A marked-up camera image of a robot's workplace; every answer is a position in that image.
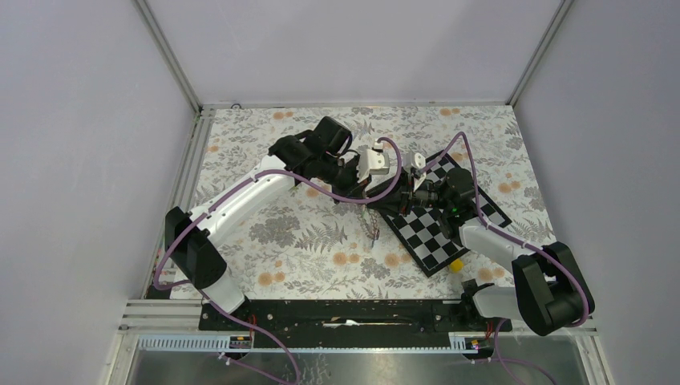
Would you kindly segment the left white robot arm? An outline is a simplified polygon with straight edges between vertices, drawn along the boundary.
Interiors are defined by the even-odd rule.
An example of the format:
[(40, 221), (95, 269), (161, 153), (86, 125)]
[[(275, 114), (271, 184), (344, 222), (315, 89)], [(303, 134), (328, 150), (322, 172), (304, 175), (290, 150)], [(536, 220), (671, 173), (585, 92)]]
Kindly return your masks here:
[(173, 261), (187, 283), (218, 307), (218, 319), (231, 330), (248, 321), (246, 296), (228, 272), (218, 247), (231, 230), (297, 184), (318, 179), (331, 186), (337, 202), (364, 205), (369, 177), (359, 176), (360, 157), (343, 160), (353, 136), (324, 117), (315, 129), (278, 139), (252, 171), (207, 203), (165, 217), (163, 261)]

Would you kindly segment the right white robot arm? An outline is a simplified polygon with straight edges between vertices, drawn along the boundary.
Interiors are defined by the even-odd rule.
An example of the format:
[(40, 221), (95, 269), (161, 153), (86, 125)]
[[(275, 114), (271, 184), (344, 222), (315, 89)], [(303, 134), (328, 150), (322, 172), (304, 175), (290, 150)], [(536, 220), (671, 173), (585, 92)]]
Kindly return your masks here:
[(512, 273), (511, 287), (467, 285), (459, 317), (468, 329), (480, 330), (492, 318), (518, 319), (545, 336), (580, 326), (591, 315), (594, 300), (570, 248), (559, 241), (535, 246), (492, 224), (468, 170), (452, 168), (440, 180), (422, 184), (402, 172), (395, 186), (382, 182), (368, 196), (377, 200), (369, 208), (391, 217), (405, 217), (414, 208), (438, 210), (435, 223), (446, 239)]

